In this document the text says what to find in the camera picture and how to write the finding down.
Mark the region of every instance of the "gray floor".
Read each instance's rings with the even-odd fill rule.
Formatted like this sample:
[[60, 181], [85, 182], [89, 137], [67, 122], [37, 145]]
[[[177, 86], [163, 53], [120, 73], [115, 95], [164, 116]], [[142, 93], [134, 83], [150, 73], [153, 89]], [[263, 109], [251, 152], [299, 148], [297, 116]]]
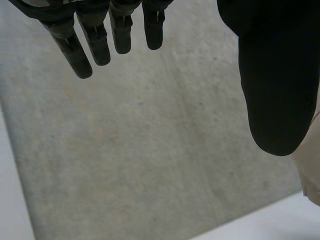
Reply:
[[111, 63], [85, 80], [36, 20], [0, 8], [0, 96], [38, 240], [186, 240], [299, 190], [251, 137], [215, 1], [176, 0], [157, 51], [137, 9], [131, 52], [110, 34]]

